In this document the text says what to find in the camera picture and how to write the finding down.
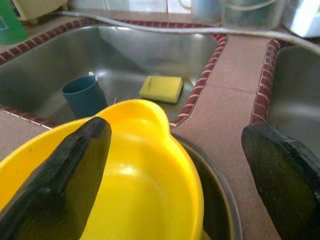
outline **sink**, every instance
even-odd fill
[[[75,117],[61,89],[89,72],[98,76],[109,105],[139,98],[149,75],[178,76],[183,79],[178,103],[158,103],[173,120],[216,46],[216,39],[209,34],[81,27],[1,65],[0,103],[63,124]]]
[[[298,46],[278,53],[268,122],[320,158],[320,57]]]

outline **blue cup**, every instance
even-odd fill
[[[94,75],[70,81],[62,88],[62,94],[77,119],[93,116],[108,107],[105,93]]]

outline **metal bowl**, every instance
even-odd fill
[[[173,135],[184,147],[200,176],[203,197],[203,229],[211,239],[242,240],[242,228],[231,188],[214,162],[194,143]]]

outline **plastic container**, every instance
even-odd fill
[[[10,0],[14,4],[15,11],[21,21],[37,23],[37,18],[49,14],[59,7],[68,10],[68,0]]]
[[[9,2],[0,0],[0,44],[19,43],[27,37]]]
[[[221,20],[221,4],[219,0],[191,0],[191,6],[179,0],[180,5],[192,11],[192,18],[198,22],[216,23]]]
[[[220,0],[222,25],[236,30],[266,31],[276,28],[287,0]]]
[[[128,100],[102,110],[112,129],[103,178],[81,240],[200,240],[204,197],[195,165],[157,104]],[[0,211],[70,133],[47,131],[0,162]]]

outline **clear plastic container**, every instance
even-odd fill
[[[271,30],[280,23],[287,0],[220,0],[222,25],[236,30]]]

